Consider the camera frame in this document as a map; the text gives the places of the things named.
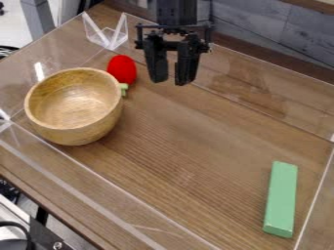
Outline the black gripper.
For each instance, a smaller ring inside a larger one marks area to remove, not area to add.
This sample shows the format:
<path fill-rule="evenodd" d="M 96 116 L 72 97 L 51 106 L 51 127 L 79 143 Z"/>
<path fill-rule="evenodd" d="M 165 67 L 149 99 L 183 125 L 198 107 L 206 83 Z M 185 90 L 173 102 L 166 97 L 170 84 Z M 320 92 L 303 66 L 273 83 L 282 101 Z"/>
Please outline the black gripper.
<path fill-rule="evenodd" d="M 178 50 L 175 84 L 195 80 L 199 55 L 211 50 L 210 22 L 189 25 L 136 24 L 136 48 L 145 51 L 150 79 L 159 83 L 169 78 L 167 51 Z"/>

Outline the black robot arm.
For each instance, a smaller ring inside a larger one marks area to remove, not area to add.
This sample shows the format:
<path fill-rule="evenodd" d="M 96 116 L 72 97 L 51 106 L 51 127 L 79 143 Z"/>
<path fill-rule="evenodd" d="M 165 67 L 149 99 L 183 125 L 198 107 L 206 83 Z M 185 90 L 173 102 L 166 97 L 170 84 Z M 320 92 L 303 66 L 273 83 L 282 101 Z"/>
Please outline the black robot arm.
<path fill-rule="evenodd" d="M 195 81 L 201 55 L 211 50 L 213 24 L 198 19 L 198 0 L 157 0 L 155 17 L 155 24 L 136 25 L 150 80 L 169 79 L 167 56 L 175 52 L 175 84 L 185 86 Z"/>

